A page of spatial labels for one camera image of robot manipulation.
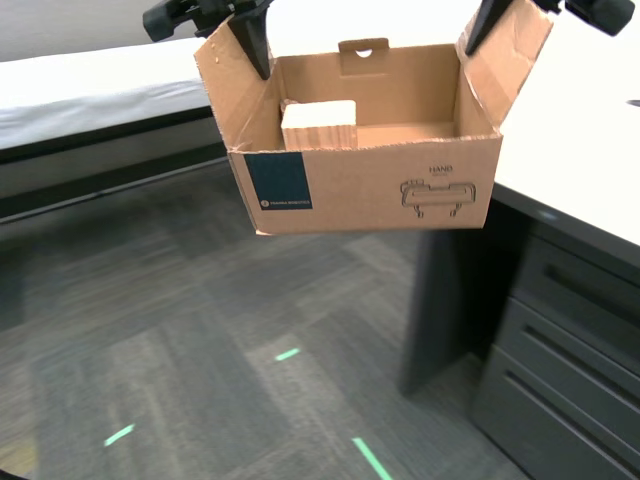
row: wooden block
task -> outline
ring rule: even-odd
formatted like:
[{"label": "wooden block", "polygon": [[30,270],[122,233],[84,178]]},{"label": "wooden block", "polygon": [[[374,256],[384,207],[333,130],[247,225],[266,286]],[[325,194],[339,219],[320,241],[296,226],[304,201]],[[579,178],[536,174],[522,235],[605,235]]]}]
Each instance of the wooden block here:
[{"label": "wooden block", "polygon": [[282,134],[287,150],[357,148],[356,102],[288,105],[282,119]]}]

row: black desk drawer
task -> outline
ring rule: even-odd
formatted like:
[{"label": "black desk drawer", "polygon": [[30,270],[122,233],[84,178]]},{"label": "black desk drawer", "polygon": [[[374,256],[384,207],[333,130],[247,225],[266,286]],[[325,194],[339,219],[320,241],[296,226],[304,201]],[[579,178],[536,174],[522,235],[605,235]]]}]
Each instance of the black desk drawer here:
[{"label": "black desk drawer", "polygon": [[640,286],[534,239],[512,294],[640,375]]},{"label": "black desk drawer", "polygon": [[637,462],[621,457],[558,407],[558,395],[494,348],[473,405],[477,425],[528,474],[544,480],[640,478]]},{"label": "black desk drawer", "polygon": [[638,455],[640,377],[517,300],[504,318],[498,346]]}]

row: wall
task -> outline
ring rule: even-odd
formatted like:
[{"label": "wall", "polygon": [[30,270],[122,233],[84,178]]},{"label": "wall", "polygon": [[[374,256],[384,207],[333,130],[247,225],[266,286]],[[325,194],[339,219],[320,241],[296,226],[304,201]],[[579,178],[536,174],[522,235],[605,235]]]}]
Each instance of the wall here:
[{"label": "wall", "polygon": [[[149,43],[142,13],[159,0],[1,0],[0,62]],[[192,22],[172,38],[193,35]]]}]

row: desk surface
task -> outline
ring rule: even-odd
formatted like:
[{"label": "desk surface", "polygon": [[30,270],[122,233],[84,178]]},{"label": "desk surface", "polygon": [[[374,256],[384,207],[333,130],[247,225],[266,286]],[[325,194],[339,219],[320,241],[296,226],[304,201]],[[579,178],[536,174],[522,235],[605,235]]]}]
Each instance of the desk surface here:
[{"label": "desk surface", "polygon": [[[451,43],[478,4],[278,0],[269,42],[274,56],[337,51],[357,38]],[[616,38],[569,13],[555,20],[502,127],[495,193],[640,267],[640,108],[626,103],[640,99],[640,14]]]}]

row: robotic arm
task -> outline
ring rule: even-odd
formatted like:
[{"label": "robotic arm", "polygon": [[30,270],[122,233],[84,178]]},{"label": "robotic arm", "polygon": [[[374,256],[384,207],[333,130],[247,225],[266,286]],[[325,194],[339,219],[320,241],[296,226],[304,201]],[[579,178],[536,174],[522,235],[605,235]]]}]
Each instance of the robotic arm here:
[{"label": "robotic arm", "polygon": [[208,37],[227,17],[231,31],[263,80],[269,78],[267,9],[273,0],[163,0],[142,15],[154,42],[173,36],[175,27],[193,21],[196,37]]},{"label": "robotic arm", "polygon": [[[256,71],[269,78],[267,9],[273,0],[163,0],[144,12],[142,23],[154,42],[173,35],[176,26],[193,21],[196,36],[207,37],[231,15],[229,27]],[[471,56],[513,0],[482,0],[471,31],[467,55]],[[560,13],[560,0],[533,0],[546,12]],[[631,0],[565,0],[565,8],[589,25],[617,35],[631,20],[635,5]]]}]

